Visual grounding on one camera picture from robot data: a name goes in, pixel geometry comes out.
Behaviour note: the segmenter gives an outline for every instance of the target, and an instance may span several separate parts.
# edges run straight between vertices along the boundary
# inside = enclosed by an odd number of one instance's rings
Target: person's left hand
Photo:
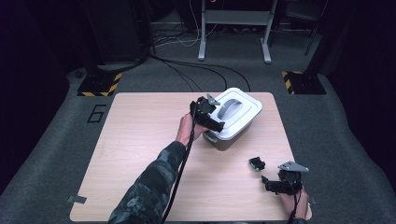
[[[180,124],[178,126],[176,141],[182,143],[184,146],[190,141],[190,133],[192,128],[192,116],[191,114],[186,114],[180,119]],[[194,140],[197,139],[201,133],[209,131],[208,128],[195,124],[194,127]]]

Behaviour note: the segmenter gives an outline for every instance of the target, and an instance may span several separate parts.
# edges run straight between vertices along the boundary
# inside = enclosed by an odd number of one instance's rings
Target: wooden table
[[[262,174],[278,180],[277,166],[294,161],[288,138],[274,96],[266,92],[248,94],[262,102],[262,112],[225,151],[215,149],[202,136],[192,144],[167,221],[288,219],[279,197],[265,190],[261,173],[248,163],[261,157],[266,163]],[[74,204],[71,220],[107,221],[136,178],[175,140],[180,118],[189,112],[190,102],[200,96],[205,94],[117,94],[78,192],[87,200]]]

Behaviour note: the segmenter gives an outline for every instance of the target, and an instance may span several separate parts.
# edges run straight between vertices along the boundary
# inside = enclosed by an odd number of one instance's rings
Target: white plastic container
[[[218,133],[204,133],[204,139],[218,150],[226,150],[250,127],[253,119],[262,111],[262,103],[237,88],[230,88],[217,96],[220,103],[210,118],[224,121],[223,130]]]

